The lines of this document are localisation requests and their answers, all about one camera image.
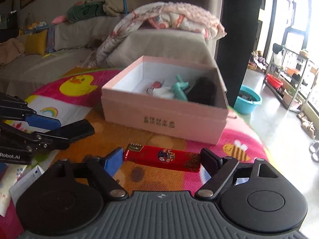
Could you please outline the pair of slippers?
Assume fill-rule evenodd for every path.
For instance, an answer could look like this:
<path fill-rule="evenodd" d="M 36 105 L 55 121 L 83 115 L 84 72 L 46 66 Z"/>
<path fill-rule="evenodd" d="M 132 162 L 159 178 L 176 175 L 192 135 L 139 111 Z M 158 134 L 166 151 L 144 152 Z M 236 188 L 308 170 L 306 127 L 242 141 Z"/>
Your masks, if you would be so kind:
<path fill-rule="evenodd" d="M 315 140 L 309 146 L 309 152 L 311 153 L 311 159 L 314 162 L 319 163 L 319 141 Z"/>

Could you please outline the cream lotion tube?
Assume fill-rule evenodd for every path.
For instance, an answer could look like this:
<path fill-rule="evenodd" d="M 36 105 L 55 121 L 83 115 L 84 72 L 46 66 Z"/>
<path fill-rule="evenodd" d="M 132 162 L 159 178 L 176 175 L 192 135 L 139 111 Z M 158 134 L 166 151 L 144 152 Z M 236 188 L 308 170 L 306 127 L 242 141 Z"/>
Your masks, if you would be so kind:
<path fill-rule="evenodd" d="M 10 188 L 17 182 L 17 179 L 20 174 L 20 167 L 18 165 L 10 164 L 2 179 L 1 179 L 1 216 L 5 217 L 7 213 L 7 209 L 10 204 L 11 195 L 10 195 Z"/>

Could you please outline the yellow cushion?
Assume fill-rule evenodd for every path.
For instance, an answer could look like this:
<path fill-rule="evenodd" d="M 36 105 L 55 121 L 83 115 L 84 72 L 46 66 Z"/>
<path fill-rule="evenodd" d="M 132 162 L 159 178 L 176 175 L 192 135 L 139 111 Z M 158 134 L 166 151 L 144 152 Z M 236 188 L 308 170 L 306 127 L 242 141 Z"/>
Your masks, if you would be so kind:
<path fill-rule="evenodd" d="M 45 55 L 47 35 L 47 30 L 28 35 L 25 42 L 25 55 Z"/>

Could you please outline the black cylindrical cup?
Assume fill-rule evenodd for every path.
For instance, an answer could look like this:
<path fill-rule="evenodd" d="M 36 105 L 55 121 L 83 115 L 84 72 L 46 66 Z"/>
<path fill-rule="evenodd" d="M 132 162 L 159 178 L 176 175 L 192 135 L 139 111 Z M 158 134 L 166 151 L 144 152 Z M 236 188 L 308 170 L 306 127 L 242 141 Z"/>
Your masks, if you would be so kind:
<path fill-rule="evenodd" d="M 214 106 L 217 87 L 207 77 L 199 77 L 187 94 L 188 101 L 193 103 Z"/>

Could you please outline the teal plastic basin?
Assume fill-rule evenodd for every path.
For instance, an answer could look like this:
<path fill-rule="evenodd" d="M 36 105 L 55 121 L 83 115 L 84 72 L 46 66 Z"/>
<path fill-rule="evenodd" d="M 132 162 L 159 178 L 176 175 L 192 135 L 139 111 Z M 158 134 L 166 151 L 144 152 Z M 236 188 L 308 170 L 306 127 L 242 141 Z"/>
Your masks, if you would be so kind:
<path fill-rule="evenodd" d="M 234 110 L 241 115 L 251 114 L 261 104 L 262 97 L 252 88 L 242 85 L 234 105 Z"/>

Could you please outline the green plush pillow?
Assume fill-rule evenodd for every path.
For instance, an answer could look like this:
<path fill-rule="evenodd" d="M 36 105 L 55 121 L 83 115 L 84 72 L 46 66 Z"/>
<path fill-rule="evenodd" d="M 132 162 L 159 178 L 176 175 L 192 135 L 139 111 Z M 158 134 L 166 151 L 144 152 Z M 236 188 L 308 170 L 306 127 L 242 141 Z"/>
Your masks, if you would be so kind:
<path fill-rule="evenodd" d="M 72 6 L 64 15 L 58 16 L 52 20 L 52 24 L 61 24 L 64 22 L 76 23 L 89 18 L 105 16 L 103 2 L 89 2 L 76 4 Z"/>

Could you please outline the black phone case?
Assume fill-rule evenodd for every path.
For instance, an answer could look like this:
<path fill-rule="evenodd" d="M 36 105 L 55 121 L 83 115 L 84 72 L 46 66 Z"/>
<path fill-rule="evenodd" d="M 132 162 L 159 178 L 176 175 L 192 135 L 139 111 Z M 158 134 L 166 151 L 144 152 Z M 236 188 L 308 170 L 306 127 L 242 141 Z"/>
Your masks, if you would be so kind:
<path fill-rule="evenodd" d="M 95 129 L 87 119 L 79 120 L 58 129 L 48 131 L 50 136 L 67 139 L 70 143 L 95 134 Z"/>

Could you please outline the pink cardboard box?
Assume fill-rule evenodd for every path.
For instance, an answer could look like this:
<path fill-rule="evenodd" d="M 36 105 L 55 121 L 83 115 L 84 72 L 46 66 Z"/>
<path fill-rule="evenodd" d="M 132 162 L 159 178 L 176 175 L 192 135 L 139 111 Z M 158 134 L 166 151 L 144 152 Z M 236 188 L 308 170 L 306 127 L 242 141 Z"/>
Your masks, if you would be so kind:
<path fill-rule="evenodd" d="M 163 87 L 176 84 L 177 75 L 190 87 L 201 77 L 212 81 L 216 90 L 210 105 L 147 94 L 156 81 L 163 81 Z M 102 87 L 101 101 L 108 122 L 213 145 L 228 116 L 226 88 L 215 62 L 139 57 Z"/>

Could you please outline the white adapter box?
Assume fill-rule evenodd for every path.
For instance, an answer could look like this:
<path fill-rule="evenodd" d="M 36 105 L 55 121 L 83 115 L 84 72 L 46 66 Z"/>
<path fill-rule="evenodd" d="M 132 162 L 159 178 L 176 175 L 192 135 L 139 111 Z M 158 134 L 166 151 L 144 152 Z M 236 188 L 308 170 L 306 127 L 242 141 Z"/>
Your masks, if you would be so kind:
<path fill-rule="evenodd" d="M 37 165 L 29 173 L 23 175 L 11 188 L 11 199 L 14 205 L 17 204 L 21 195 L 44 173 L 44 170 Z"/>

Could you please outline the floral pink blanket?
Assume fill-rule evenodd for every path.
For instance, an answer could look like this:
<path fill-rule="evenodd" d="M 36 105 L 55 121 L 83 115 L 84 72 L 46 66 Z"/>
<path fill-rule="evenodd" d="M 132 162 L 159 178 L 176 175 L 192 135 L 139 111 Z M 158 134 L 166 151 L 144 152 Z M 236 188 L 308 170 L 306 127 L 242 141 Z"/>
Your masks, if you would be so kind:
<path fill-rule="evenodd" d="M 202 7 L 189 3 L 155 2 L 143 5 L 127 14 L 106 40 L 91 54 L 88 68 L 99 66 L 117 46 L 145 22 L 153 28 L 176 29 L 200 33 L 205 40 L 219 40 L 226 36 L 220 20 Z"/>

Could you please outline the teal plastic clip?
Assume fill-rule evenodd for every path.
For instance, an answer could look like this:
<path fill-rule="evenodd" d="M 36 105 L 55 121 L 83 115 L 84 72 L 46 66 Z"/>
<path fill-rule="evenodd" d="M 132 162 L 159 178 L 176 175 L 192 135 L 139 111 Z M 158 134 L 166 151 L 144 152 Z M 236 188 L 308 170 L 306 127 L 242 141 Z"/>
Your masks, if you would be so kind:
<path fill-rule="evenodd" d="M 171 86 L 171 91 L 174 94 L 175 98 L 182 101 L 188 101 L 185 90 L 190 88 L 188 82 L 184 82 L 179 74 L 175 75 L 177 82 Z"/>

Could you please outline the beige pillow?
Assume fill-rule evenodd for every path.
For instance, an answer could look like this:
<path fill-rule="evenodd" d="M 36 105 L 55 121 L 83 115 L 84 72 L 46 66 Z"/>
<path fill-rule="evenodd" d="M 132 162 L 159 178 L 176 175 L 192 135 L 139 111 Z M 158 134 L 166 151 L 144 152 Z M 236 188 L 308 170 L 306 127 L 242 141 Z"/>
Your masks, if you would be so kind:
<path fill-rule="evenodd" d="M 142 5 L 160 1 L 161 0 L 105 0 L 103 11 L 108 16 L 118 16 L 119 14 L 128 14 Z"/>

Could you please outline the colourful cartoon play mat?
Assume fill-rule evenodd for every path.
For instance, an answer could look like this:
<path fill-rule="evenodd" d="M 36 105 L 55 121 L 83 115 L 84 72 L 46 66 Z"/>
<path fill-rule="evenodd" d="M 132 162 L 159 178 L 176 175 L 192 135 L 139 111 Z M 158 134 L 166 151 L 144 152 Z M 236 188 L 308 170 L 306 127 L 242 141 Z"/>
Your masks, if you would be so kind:
<path fill-rule="evenodd" d="M 117 147 L 126 148 L 135 143 L 155 147 L 171 148 L 188 152 L 199 152 L 205 145 L 134 129 L 106 122 L 100 102 L 102 86 L 118 74 L 117 70 L 71 70 L 61 79 L 39 88 L 27 98 L 29 106 L 39 114 L 57 118 L 63 125 L 87 119 L 95 134 L 70 145 L 64 151 L 48 155 L 37 155 L 33 165 L 43 169 L 63 158 L 80 162 L 86 157 L 104 157 Z M 59 88 L 70 79 L 91 76 L 95 90 L 84 96 L 67 98 Z M 207 148 L 220 157 L 230 156 L 240 162 L 252 163 L 256 158 L 268 157 L 268 150 L 255 131 L 233 109 L 229 110 L 226 127 L 215 145 Z M 195 192 L 208 178 L 204 171 L 186 173 L 125 163 L 115 175 L 117 181 L 128 192 L 134 190 L 189 190 Z"/>

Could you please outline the red plastic basin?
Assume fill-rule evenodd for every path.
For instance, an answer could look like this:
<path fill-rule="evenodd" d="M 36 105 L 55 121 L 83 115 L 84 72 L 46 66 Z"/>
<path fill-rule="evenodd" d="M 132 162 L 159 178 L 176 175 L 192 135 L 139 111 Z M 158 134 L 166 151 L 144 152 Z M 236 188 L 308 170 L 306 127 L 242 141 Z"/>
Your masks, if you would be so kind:
<path fill-rule="evenodd" d="M 279 89 L 283 86 L 283 82 L 271 74 L 267 74 L 266 81 L 274 89 Z"/>

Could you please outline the beige covered sofa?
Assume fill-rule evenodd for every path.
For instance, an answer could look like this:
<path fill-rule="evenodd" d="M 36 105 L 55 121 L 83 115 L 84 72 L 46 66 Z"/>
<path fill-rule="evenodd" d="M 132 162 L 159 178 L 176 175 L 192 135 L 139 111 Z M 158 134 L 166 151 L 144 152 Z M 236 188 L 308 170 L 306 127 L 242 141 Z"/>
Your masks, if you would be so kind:
<path fill-rule="evenodd" d="M 14 59 L 1 67 L 1 92 L 25 99 L 75 67 L 123 69 L 141 56 L 217 65 L 208 41 L 200 33 L 141 27 L 129 33 L 111 52 L 101 47 L 75 48 L 59 50 L 48 57 L 29 55 Z"/>

